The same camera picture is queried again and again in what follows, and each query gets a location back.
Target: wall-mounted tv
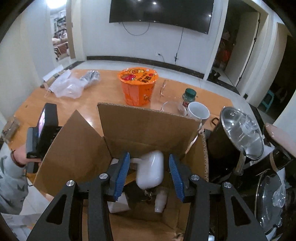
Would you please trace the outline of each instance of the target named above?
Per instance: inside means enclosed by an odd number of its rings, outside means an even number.
[[[110,23],[155,22],[208,34],[214,0],[112,0]]]

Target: blue gripper pad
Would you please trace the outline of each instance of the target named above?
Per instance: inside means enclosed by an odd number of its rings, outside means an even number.
[[[175,158],[173,154],[170,154],[169,157],[169,166],[170,166],[170,173],[172,175],[172,179],[174,182],[175,186],[175,191],[177,197],[183,202],[185,199],[185,194],[184,194],[184,184],[181,178],[181,175],[179,173]]]
[[[124,183],[126,181],[126,176],[128,174],[128,169],[130,165],[130,155],[127,152],[126,155],[123,158],[123,163],[121,165],[121,169],[119,171],[118,177],[115,182],[115,189],[114,189],[114,199],[117,201],[118,198],[122,194],[122,190],[124,187]]]

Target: green jar lid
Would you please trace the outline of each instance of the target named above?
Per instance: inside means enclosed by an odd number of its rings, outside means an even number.
[[[190,89],[190,88],[187,88],[185,90],[185,95],[191,97],[191,98],[194,98],[196,96],[196,91],[193,90],[193,89]]]

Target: sleeve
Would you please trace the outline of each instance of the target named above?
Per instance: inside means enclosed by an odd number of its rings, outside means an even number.
[[[25,167],[18,167],[10,156],[0,159],[0,212],[19,214],[28,195]]]

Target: glass jar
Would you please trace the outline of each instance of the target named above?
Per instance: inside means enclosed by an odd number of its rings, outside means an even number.
[[[185,93],[182,96],[183,99],[183,106],[185,108],[188,107],[189,103],[195,101],[196,91],[190,88],[185,90]]]

